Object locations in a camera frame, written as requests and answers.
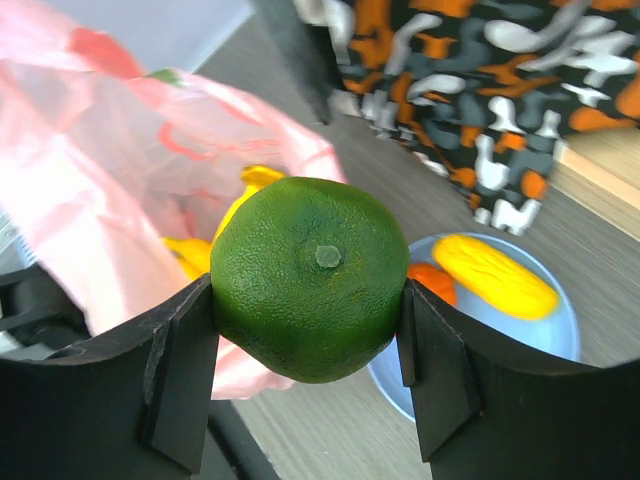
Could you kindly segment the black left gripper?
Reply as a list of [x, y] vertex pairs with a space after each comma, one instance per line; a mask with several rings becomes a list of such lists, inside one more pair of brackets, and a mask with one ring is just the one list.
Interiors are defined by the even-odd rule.
[[86, 353], [83, 311], [40, 266], [1, 276], [1, 358], [44, 360]]

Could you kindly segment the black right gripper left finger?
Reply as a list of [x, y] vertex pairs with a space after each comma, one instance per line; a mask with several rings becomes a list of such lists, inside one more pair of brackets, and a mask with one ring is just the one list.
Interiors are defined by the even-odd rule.
[[44, 360], [1, 363], [5, 479], [188, 479], [201, 468], [218, 333], [194, 281]]

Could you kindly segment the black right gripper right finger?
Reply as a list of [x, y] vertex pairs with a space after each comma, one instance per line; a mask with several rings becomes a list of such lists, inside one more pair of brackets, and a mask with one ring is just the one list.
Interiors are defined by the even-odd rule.
[[415, 281], [397, 333], [421, 456], [436, 479], [635, 479], [639, 364], [534, 349]]

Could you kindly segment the yellow mango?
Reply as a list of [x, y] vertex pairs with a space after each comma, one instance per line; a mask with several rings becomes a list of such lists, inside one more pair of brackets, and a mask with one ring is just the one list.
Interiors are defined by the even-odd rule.
[[539, 276], [475, 237], [444, 236], [432, 255], [454, 280], [504, 314], [537, 321], [559, 303], [558, 293]]

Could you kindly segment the pink peach plastic bag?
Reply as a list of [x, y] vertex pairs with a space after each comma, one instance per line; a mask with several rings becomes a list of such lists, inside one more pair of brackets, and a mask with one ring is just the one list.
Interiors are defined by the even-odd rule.
[[146, 74], [40, 1], [1, 5], [1, 207], [92, 335], [186, 286], [166, 238], [211, 240], [264, 165], [342, 181], [333, 147], [258, 97]]

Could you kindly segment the yellow banana bunch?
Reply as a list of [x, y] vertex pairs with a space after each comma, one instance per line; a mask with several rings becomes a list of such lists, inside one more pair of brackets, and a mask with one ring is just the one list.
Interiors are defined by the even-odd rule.
[[212, 243], [215, 243], [219, 235], [223, 232], [225, 227], [231, 221], [232, 217], [242, 204], [244, 204], [255, 193], [273, 184], [274, 182], [285, 178], [286, 176], [286, 173], [264, 165], [251, 165], [244, 168], [240, 178], [245, 184], [245, 190], [242, 195], [238, 197], [226, 211], [216, 230]]

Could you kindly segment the green orange citrus fruit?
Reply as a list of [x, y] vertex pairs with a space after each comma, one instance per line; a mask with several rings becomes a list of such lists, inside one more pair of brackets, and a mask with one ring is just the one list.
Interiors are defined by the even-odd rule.
[[333, 382], [393, 339], [409, 260], [399, 223], [375, 197], [287, 177], [250, 197], [216, 239], [213, 317], [273, 372]]

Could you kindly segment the single yellow banana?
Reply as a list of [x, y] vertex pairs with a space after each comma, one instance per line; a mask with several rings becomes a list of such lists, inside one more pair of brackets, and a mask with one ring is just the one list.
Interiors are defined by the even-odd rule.
[[190, 280], [195, 280], [210, 271], [210, 243], [198, 238], [163, 237], [162, 240]]

